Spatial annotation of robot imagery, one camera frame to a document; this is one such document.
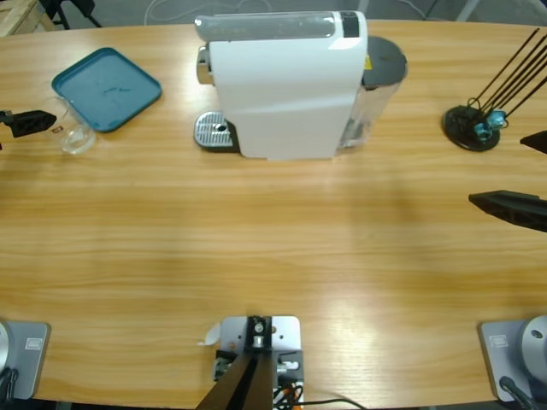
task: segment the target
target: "black clamp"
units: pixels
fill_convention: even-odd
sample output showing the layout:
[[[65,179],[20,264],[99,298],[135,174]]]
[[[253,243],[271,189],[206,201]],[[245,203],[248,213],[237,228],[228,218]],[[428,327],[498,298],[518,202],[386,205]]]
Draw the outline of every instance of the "black clamp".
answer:
[[[14,138],[45,131],[53,126],[55,121],[57,121],[57,117],[45,111],[34,110],[13,114],[7,109],[0,110],[0,124],[4,123],[11,128]]]

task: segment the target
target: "metal mount plate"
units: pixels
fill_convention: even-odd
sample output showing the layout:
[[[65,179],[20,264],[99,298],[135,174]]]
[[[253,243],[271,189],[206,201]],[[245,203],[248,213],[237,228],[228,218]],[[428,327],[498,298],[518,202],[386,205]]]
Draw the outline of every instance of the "metal mount plate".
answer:
[[[527,320],[488,322],[480,326],[479,334],[491,377],[494,395],[501,401],[514,401],[499,385],[502,376],[508,376],[527,395],[532,395],[528,376],[521,359],[521,336]]]
[[[231,352],[234,354],[241,354],[244,351],[245,335],[247,332],[247,316],[229,316],[221,322],[221,335],[219,339],[219,350],[225,352]],[[272,316],[272,350],[274,352],[291,352],[295,354],[294,357],[298,357],[302,360],[302,340],[300,337],[300,320],[296,316]],[[213,379],[215,380],[216,368],[219,362],[217,359],[213,367]],[[300,381],[295,382],[295,386],[304,386],[303,382],[303,361],[293,362],[287,361],[284,364],[291,365],[296,364],[300,368]],[[283,395],[284,391],[281,391],[278,396],[274,397],[274,402],[277,402]],[[299,401],[304,400],[304,394],[302,393]]]
[[[300,320],[296,316],[272,316],[272,348],[301,350]],[[220,350],[243,353],[247,316],[230,316],[221,322]]]
[[[4,322],[9,329],[9,352],[6,366],[17,369],[16,399],[30,399],[38,387],[50,327],[45,323]]]

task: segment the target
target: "white cable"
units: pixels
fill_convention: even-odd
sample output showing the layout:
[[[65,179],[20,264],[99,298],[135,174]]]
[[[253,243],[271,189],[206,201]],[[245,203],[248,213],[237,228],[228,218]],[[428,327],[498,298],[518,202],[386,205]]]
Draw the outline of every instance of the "white cable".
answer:
[[[263,3],[266,6],[268,12],[272,11],[272,5],[270,4],[270,2],[268,0],[241,0],[236,6],[232,6],[231,4],[214,2],[214,3],[211,3],[211,4],[203,4],[201,6],[195,7],[194,9],[186,10],[183,13],[179,13],[177,15],[171,15],[169,17],[157,17],[157,16],[154,15],[154,9],[156,7],[161,6],[162,4],[165,4],[165,3],[168,3],[168,2],[172,2],[172,1],[174,1],[174,0],[152,0],[149,4],[148,8],[144,12],[144,25],[145,26],[148,25],[148,18],[149,17],[153,21],[157,21],[159,23],[165,23],[165,22],[168,22],[168,21],[175,21],[175,20],[181,19],[182,17],[185,17],[187,15],[191,15],[192,13],[196,13],[200,10],[203,10],[203,9],[205,9],[207,7],[211,7],[211,6],[220,6],[220,7],[224,7],[225,9],[230,9],[231,11],[238,12],[241,9],[241,7],[244,4],[248,3],[248,2],[259,2],[259,3]]]
[[[241,0],[236,6],[236,11],[239,11],[241,7],[248,2],[259,2],[266,6],[268,13],[272,12],[272,4],[268,0]]]
[[[421,18],[422,18],[423,20],[426,19],[426,14],[425,14],[423,11],[421,11],[420,9],[418,9],[418,8],[417,8],[412,2],[410,2],[409,0],[397,0],[397,1],[400,2],[400,3],[404,3],[404,4],[408,5],[411,9],[413,9],[416,13],[418,13],[418,14],[421,16]]]
[[[418,7],[414,3],[412,3],[410,0],[397,0],[397,1],[400,2],[400,3],[404,3],[404,4],[408,5],[412,10],[414,10],[416,13],[418,13],[423,20],[447,21],[445,19],[438,19],[436,17],[426,17],[426,14],[423,11],[421,11],[420,9],[418,9]]]

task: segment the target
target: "yellow label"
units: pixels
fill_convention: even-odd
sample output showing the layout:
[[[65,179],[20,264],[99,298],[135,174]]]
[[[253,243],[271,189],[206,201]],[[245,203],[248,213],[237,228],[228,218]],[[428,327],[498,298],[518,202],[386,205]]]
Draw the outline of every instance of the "yellow label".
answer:
[[[365,70],[372,70],[373,69],[373,62],[370,61],[370,57],[367,55],[367,58],[365,58]]]

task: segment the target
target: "coffee machine lid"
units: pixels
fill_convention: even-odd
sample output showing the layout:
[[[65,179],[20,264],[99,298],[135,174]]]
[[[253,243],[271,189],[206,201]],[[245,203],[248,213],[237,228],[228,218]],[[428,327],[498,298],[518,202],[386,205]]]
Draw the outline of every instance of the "coffee machine lid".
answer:
[[[199,15],[194,23],[206,42],[329,38],[336,32],[334,14],[328,11]]]
[[[368,90],[400,83],[407,75],[407,59],[399,47],[382,37],[368,38],[368,57],[362,85]]]

